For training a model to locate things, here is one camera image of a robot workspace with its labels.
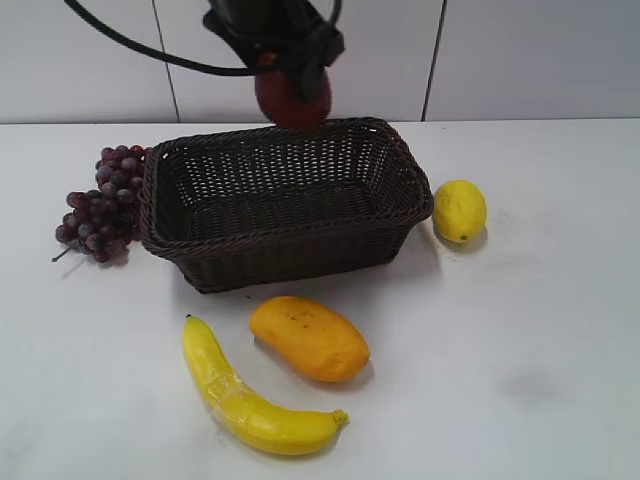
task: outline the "mango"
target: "mango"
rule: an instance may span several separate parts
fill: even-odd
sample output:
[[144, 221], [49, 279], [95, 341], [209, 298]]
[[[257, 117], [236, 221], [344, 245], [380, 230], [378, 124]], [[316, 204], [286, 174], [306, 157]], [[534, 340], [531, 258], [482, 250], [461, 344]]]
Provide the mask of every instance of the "mango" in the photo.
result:
[[346, 318], [301, 297], [261, 304], [249, 328], [296, 370], [322, 382], [353, 378], [369, 361], [369, 346]]

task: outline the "tile grout line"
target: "tile grout line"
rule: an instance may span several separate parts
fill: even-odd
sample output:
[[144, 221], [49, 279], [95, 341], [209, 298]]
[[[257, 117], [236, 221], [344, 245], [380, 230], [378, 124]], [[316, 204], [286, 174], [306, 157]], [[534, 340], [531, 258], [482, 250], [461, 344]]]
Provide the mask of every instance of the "tile grout line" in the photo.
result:
[[[156, 0], [151, 0], [151, 6], [153, 7], [153, 16], [156, 19], [156, 27], [158, 29], [158, 36], [160, 37], [160, 47], [164, 53], [167, 53], [164, 48], [164, 37], [162, 36], [162, 28], [160, 28], [160, 18], [158, 17], [158, 8], [156, 7]], [[169, 90], [171, 91], [171, 98], [173, 100], [173, 108], [176, 112], [176, 119], [178, 123], [182, 123], [182, 119], [180, 118], [180, 110], [178, 109], [178, 100], [176, 99], [176, 91], [173, 86], [173, 78], [171, 77], [171, 69], [169, 68], [169, 64], [164, 62], [164, 68], [167, 71], [167, 79], [169, 80]]]
[[444, 27], [444, 17], [446, 15], [446, 12], [447, 12], [447, 0], [442, 0], [442, 10], [440, 10], [440, 20], [438, 20], [438, 33], [436, 35], [436, 43], [433, 46], [433, 56], [431, 58], [431, 69], [429, 70], [429, 79], [427, 80], [427, 90], [424, 95], [424, 104], [422, 106], [422, 115], [420, 117], [421, 122], [427, 121], [427, 108], [429, 107], [429, 97], [431, 96], [431, 87], [433, 86], [433, 77], [436, 71], [438, 53], [440, 53], [440, 40], [442, 39], [442, 29]]

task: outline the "woven pattern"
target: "woven pattern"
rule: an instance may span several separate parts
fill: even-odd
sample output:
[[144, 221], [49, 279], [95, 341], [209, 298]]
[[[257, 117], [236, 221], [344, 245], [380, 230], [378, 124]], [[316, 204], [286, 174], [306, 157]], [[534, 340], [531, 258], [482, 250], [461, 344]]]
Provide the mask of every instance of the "woven pattern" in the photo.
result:
[[267, 127], [155, 147], [142, 242], [200, 292], [220, 292], [391, 261], [432, 210], [424, 172], [386, 122]]

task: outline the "banana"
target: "banana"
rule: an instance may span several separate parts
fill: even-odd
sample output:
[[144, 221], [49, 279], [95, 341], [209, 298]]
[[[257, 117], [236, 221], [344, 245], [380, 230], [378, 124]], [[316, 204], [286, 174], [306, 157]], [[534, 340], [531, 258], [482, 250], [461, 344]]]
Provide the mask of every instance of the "banana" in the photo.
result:
[[255, 393], [233, 370], [213, 331], [188, 315], [185, 357], [214, 417], [243, 442], [279, 455], [305, 455], [326, 447], [349, 421], [343, 410], [288, 410]]

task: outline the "purple grape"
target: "purple grape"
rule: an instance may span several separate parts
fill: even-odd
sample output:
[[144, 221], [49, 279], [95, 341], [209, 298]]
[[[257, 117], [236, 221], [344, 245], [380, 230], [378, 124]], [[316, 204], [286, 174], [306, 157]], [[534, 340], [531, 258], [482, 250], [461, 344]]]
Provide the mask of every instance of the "purple grape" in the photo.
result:
[[113, 225], [102, 225], [100, 227], [100, 235], [104, 238], [113, 238], [118, 234], [118, 230]]
[[73, 216], [76, 219], [77, 225], [81, 223], [88, 223], [91, 219], [91, 213], [87, 209], [76, 208], [73, 210]]
[[107, 205], [102, 198], [94, 198], [91, 200], [91, 206], [89, 207], [89, 212], [92, 215], [102, 215], [107, 213]]
[[109, 222], [109, 218], [102, 215], [94, 215], [91, 218], [91, 223], [93, 223], [96, 227], [99, 227], [100, 225], [106, 225]]
[[120, 158], [125, 158], [127, 156], [129, 156], [129, 147], [127, 147], [126, 145], [118, 145], [116, 147], [116, 152], [119, 152], [121, 157]]
[[91, 255], [93, 253], [93, 251], [84, 243], [78, 245], [78, 251], [84, 255]]
[[73, 208], [87, 208], [89, 200], [87, 194], [82, 192], [71, 192], [67, 195], [67, 205]]
[[118, 170], [111, 175], [109, 181], [118, 188], [124, 188], [129, 184], [129, 174], [124, 170]]
[[106, 165], [114, 172], [120, 170], [120, 160], [109, 160]]
[[92, 233], [87, 237], [87, 247], [89, 247], [91, 250], [101, 250], [103, 246], [104, 238], [102, 238], [99, 234]]
[[113, 198], [116, 196], [116, 193], [118, 193], [118, 187], [116, 187], [114, 183], [107, 182], [102, 184], [100, 191], [105, 197]]
[[124, 157], [122, 156], [122, 154], [120, 152], [118, 152], [117, 150], [113, 150], [112, 152], [108, 153], [106, 157], [104, 157], [104, 161], [105, 162], [109, 162], [111, 160], [120, 161], [123, 158]]
[[83, 223], [78, 227], [78, 235], [81, 238], [87, 238], [92, 233], [95, 233], [96, 230], [97, 228], [93, 223]]
[[74, 214], [71, 214], [69, 217], [67, 217], [67, 221], [64, 222], [66, 225], [68, 225], [69, 227], [71, 227], [73, 229], [73, 231], [77, 231], [78, 227], [80, 226], [80, 223], [78, 221], [78, 217], [76, 217]]
[[131, 190], [127, 190], [126, 188], [118, 190], [118, 193], [116, 194], [116, 198], [118, 199], [118, 202], [123, 205], [130, 205], [133, 203], [135, 199]]
[[56, 240], [60, 243], [68, 243], [76, 238], [76, 232], [69, 225], [58, 225], [56, 227]]
[[131, 240], [133, 240], [133, 234], [131, 232], [121, 232], [120, 239], [122, 240], [122, 243], [127, 246], [131, 243]]
[[98, 263], [107, 263], [111, 257], [104, 250], [93, 252], [93, 259]]
[[133, 190], [140, 190], [142, 188], [143, 180], [141, 177], [133, 177], [129, 180], [129, 188]]
[[93, 189], [87, 192], [87, 197], [93, 200], [94, 198], [102, 198], [102, 194], [98, 190]]
[[118, 202], [113, 198], [107, 198], [104, 201], [108, 213], [116, 213], [118, 211]]
[[107, 157], [109, 155], [111, 155], [114, 152], [113, 148], [111, 147], [104, 147], [102, 149], [102, 151], [100, 152], [100, 156], [102, 157], [103, 160], [106, 160]]
[[124, 242], [119, 238], [112, 238], [104, 244], [104, 251], [112, 257], [120, 255], [124, 251], [124, 248]]
[[133, 157], [127, 157], [122, 160], [121, 167], [128, 172], [135, 172], [136, 168], [138, 168], [138, 160]]
[[112, 175], [113, 170], [110, 167], [100, 167], [96, 172], [96, 181], [98, 182], [98, 185], [108, 182]]
[[124, 231], [131, 231], [131, 228], [133, 227], [133, 224], [135, 223], [136, 219], [135, 219], [135, 215], [131, 212], [122, 212], [120, 215], [118, 215], [118, 227], [120, 228], [120, 230]]
[[129, 148], [129, 151], [131, 152], [131, 155], [136, 158], [140, 158], [142, 155], [144, 155], [144, 148], [142, 148], [140, 145], [132, 145]]

